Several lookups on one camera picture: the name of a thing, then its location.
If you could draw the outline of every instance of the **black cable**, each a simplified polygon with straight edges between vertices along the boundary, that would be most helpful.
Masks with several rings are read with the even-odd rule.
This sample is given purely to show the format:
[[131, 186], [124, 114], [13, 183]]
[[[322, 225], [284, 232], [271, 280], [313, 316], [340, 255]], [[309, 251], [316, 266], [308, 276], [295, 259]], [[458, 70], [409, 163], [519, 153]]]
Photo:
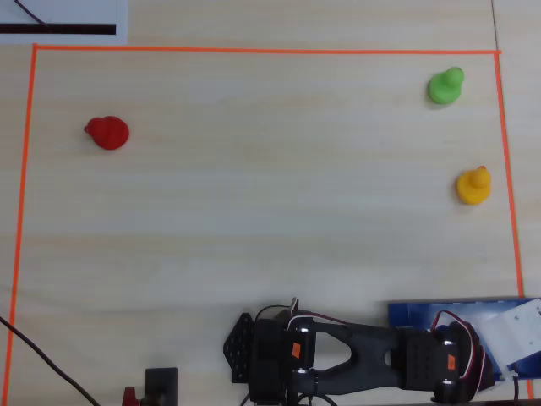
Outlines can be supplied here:
[[36, 23], [47, 26], [46, 23], [44, 23], [41, 19], [38, 19], [29, 9], [27, 9], [24, 4], [20, 2], [20, 0], [14, 0], [14, 2], [17, 3], [17, 5], [21, 7]]
[[260, 315], [265, 311], [265, 310], [268, 310], [268, 309], [273, 309], [275, 307], [281, 307], [283, 309], [289, 309], [289, 306], [284, 306], [283, 304], [272, 304], [270, 306], [266, 306], [264, 307], [263, 309], [261, 309], [259, 311], [259, 313], [255, 316], [255, 320], [254, 320], [254, 323], [260, 318]]
[[244, 397], [243, 401], [240, 403], [240, 406], [244, 406], [246, 402], [248, 402], [248, 399], [250, 399], [249, 393]]
[[92, 403], [94, 406], [101, 406], [79, 383], [74, 381], [72, 378], [70, 378], [68, 375], [66, 375], [60, 368], [58, 368], [54, 363], [41, 351], [37, 345], [35, 345], [29, 338], [27, 338], [22, 332], [17, 330], [14, 326], [9, 324], [5, 319], [3, 319], [0, 316], [0, 322], [4, 324], [9, 330], [13, 332], [17, 337], [19, 337], [21, 340], [23, 340], [30, 348], [32, 348], [40, 357], [43, 359], [47, 365], [49, 365], [52, 370], [54, 370], [57, 374], [59, 374], [67, 383], [69, 383], [72, 387], [77, 389], [81, 395], [83, 395], [86, 400], [88, 400], [90, 403]]
[[513, 383], [515, 384], [515, 397], [513, 400], [515, 401], [515, 406], [522, 406], [522, 403], [518, 400], [518, 376], [513, 376]]
[[[329, 398], [327, 395], [313, 395], [314, 398], [319, 398], [321, 400], [325, 400], [330, 406], [338, 406], [336, 404], [336, 402], [334, 400], [332, 400], [331, 398]], [[304, 398], [308, 398], [309, 399], [309, 402], [312, 402], [312, 400], [310, 399], [311, 397], [308, 396], [306, 393], [302, 394], [301, 396], [299, 396], [297, 398], [297, 403], [299, 403], [301, 400], [303, 400]]]

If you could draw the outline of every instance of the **yellow game piece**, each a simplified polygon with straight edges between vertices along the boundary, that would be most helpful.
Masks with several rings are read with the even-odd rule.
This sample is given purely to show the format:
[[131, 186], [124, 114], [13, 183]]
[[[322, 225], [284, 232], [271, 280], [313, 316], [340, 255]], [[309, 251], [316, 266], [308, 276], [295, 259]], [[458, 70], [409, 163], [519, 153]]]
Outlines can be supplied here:
[[478, 205], [490, 196], [490, 172], [486, 167], [478, 167], [462, 174], [456, 181], [458, 197], [467, 205]]

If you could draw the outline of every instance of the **orange tape line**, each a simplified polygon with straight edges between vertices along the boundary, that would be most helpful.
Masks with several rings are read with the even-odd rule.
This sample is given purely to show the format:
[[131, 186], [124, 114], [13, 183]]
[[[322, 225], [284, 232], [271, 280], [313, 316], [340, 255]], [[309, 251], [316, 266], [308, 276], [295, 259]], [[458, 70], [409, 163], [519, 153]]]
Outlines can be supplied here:
[[[494, 54], [494, 66], [496, 72], [496, 85], [498, 87], [498, 103], [500, 105], [501, 140], [504, 146], [505, 174], [507, 177], [507, 193], [509, 195], [509, 209], [511, 213], [511, 228], [513, 232], [513, 246], [515, 247], [516, 286], [518, 295], [524, 297], [524, 279], [522, 276], [521, 249], [518, 242], [518, 226], [516, 225], [515, 197], [513, 194], [513, 181], [511, 176], [511, 159], [509, 158], [509, 142], [507, 139], [507, 124], [505, 122], [504, 91], [501, 86], [500, 56]], [[534, 399], [532, 381], [527, 381], [527, 396]]]
[[[17, 238], [15, 242], [14, 279], [11, 287], [11, 307], [9, 310], [9, 323], [15, 324], [15, 310], [17, 308], [17, 288], [19, 286], [20, 248], [23, 239], [23, 220], [25, 217], [25, 186], [26, 167], [28, 163], [28, 142], [30, 139], [30, 121], [32, 119], [32, 101], [34, 99], [34, 82], [36, 79], [37, 45], [32, 46], [32, 59], [30, 62], [30, 78], [28, 83], [28, 97], [26, 99], [25, 139], [23, 141], [23, 163], [20, 169], [19, 187], [19, 213], [17, 216]], [[14, 334], [8, 332], [8, 347], [6, 350], [6, 366], [3, 374], [2, 406], [8, 404], [9, 373], [11, 372], [11, 356], [14, 345]]]
[[38, 45], [48, 51], [149, 51], [149, 52], [217, 52], [217, 53], [273, 53], [290, 55], [496, 55], [499, 50], [424, 50], [424, 49], [267, 49], [219, 47], [131, 47], [93, 45]]

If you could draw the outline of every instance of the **robotic arm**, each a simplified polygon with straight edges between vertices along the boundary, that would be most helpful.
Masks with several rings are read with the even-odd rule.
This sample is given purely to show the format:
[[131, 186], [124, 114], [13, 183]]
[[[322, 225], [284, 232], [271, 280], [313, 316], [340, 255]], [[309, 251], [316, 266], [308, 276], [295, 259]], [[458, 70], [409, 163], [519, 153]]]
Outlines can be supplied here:
[[[477, 334], [458, 318], [433, 331], [315, 321], [319, 318], [327, 317], [299, 311], [296, 305], [255, 322], [242, 314], [224, 343], [232, 381], [248, 383], [254, 403], [286, 406], [298, 405], [299, 393], [326, 397], [376, 387], [433, 392], [437, 403], [465, 403], [494, 385], [492, 365]], [[318, 333], [347, 345], [350, 359], [315, 370]]]

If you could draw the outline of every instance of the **light wood surface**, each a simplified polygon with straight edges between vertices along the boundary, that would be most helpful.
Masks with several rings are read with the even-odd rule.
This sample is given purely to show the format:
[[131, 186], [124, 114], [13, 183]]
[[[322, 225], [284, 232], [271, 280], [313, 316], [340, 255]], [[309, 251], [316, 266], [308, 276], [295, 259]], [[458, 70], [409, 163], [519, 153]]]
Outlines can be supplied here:
[[[539, 244], [541, 243], [541, 188], [538, 131], [541, 117], [541, 56], [536, 51], [541, 39], [541, 3], [519, 0], [495, 1], [501, 56], [505, 113], [511, 148], [516, 214], [522, 252], [522, 271], [527, 296], [541, 295]], [[536, 396], [541, 383], [536, 382]]]
[[[428, 0], [133, 0], [130, 43], [495, 47], [489, 1]], [[0, 211], [7, 290], [25, 51], [0, 73], [3, 104], [20, 105], [0, 112], [11, 129], [0, 140], [13, 190]], [[432, 110], [426, 81], [451, 65], [476, 79], [455, 106]], [[516, 294], [492, 57], [42, 52], [37, 80], [18, 326], [104, 404], [163, 365], [179, 367], [181, 405], [238, 404], [245, 387], [228, 382], [223, 338], [242, 310], [293, 295], [379, 324], [390, 299]], [[114, 155], [81, 134], [108, 113], [133, 131]], [[479, 164], [495, 192], [465, 209], [451, 184]], [[336, 361], [332, 344], [318, 350]], [[41, 397], [84, 404], [16, 343], [10, 404]], [[381, 389], [340, 404], [428, 400]]]
[[128, 29], [138, 45], [495, 47], [490, 0], [130, 0]]

